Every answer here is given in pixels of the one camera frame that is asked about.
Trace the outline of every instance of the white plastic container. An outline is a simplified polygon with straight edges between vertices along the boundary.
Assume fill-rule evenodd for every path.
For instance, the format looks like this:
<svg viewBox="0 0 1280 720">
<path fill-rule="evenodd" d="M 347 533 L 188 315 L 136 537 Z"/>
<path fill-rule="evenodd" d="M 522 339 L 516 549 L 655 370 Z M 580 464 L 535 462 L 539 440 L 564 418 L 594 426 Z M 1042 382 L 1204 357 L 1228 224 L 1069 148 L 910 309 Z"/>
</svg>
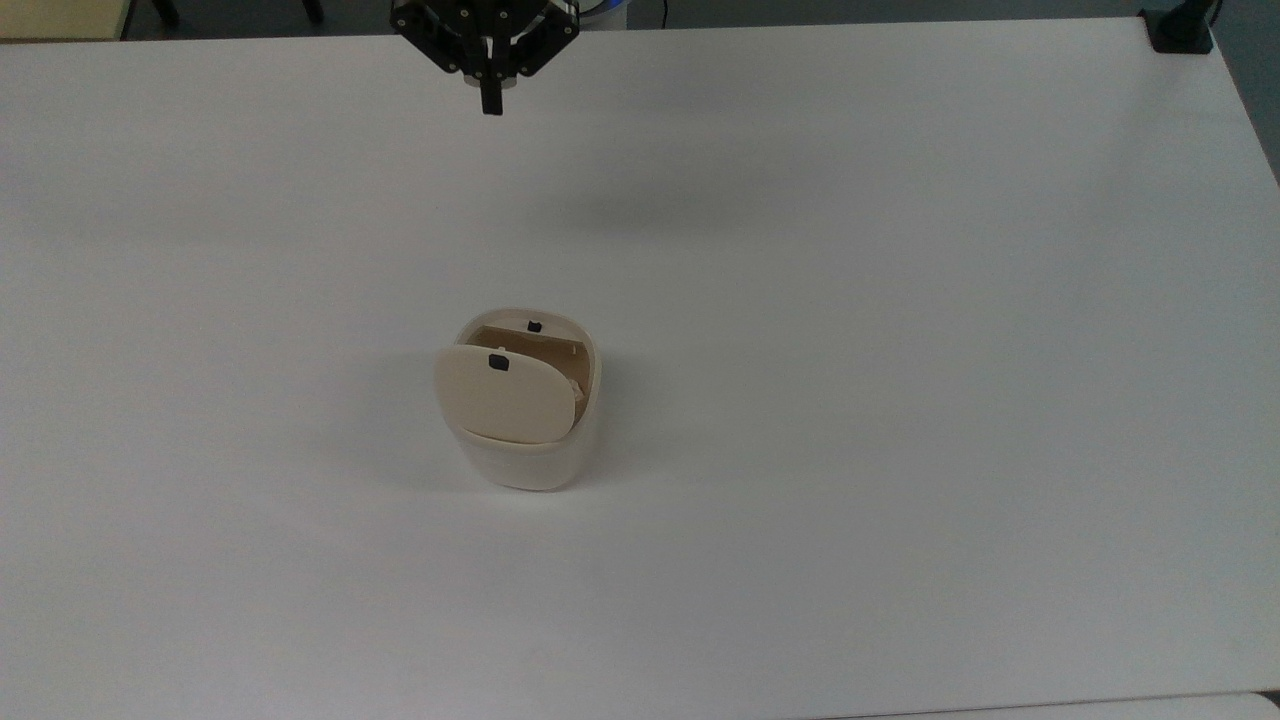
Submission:
<svg viewBox="0 0 1280 720">
<path fill-rule="evenodd" d="M 562 315 L 490 310 L 440 351 L 435 395 L 480 474 L 500 486 L 554 489 L 581 471 L 595 443 L 600 354 Z"/>
</svg>

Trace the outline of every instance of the bin lid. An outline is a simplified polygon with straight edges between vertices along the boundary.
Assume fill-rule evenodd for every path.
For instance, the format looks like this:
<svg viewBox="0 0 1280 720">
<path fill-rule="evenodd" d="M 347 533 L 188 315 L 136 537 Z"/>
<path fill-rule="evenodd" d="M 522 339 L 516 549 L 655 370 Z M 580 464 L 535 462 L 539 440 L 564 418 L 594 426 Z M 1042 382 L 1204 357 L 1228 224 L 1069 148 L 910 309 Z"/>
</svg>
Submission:
<svg viewBox="0 0 1280 720">
<path fill-rule="evenodd" d="M 445 419 L 477 436 L 525 445 L 556 442 L 573 428 L 573 384 L 541 360 L 454 345 L 435 360 Z"/>
</svg>

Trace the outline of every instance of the black bracket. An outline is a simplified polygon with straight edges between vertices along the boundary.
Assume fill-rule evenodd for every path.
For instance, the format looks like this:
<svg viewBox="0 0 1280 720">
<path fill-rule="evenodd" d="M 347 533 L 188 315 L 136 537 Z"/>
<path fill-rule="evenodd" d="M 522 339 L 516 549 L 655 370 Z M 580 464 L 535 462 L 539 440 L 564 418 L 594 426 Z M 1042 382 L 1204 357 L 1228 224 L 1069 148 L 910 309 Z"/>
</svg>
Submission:
<svg viewBox="0 0 1280 720">
<path fill-rule="evenodd" d="M 1147 37 L 1156 53 L 1180 55 L 1208 55 L 1213 49 L 1213 36 L 1204 17 L 1215 0 L 1187 0 L 1172 10 L 1142 10 L 1138 17 L 1147 20 Z"/>
<path fill-rule="evenodd" d="M 486 115 L 577 37 L 576 0 L 393 0 L 392 28 L 447 73 L 480 88 Z"/>
</svg>

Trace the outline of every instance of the table surface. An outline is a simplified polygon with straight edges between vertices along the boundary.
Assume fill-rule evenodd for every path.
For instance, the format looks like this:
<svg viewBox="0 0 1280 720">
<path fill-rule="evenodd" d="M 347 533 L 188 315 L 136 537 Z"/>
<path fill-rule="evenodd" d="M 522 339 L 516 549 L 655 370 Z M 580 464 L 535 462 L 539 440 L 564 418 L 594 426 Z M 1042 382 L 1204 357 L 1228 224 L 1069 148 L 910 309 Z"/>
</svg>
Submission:
<svg viewBox="0 0 1280 720">
<path fill-rule="evenodd" d="M 0 47 L 0 714 L 1280 685 L 1280 192 L 1137 19 Z M 433 352 L 604 351 L 558 493 Z"/>
</svg>

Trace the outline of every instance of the robotic arm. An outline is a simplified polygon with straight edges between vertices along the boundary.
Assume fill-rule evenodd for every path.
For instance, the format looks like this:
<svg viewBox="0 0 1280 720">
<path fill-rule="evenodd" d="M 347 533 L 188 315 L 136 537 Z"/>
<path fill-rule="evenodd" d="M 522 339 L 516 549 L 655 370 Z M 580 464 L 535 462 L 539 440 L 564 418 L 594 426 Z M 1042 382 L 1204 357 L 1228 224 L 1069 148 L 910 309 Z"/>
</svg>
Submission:
<svg viewBox="0 0 1280 720">
<path fill-rule="evenodd" d="M 517 74 L 535 74 L 581 31 L 576 0 L 393 0 L 392 27 L 479 87 L 486 115 L 502 114 Z"/>
</svg>

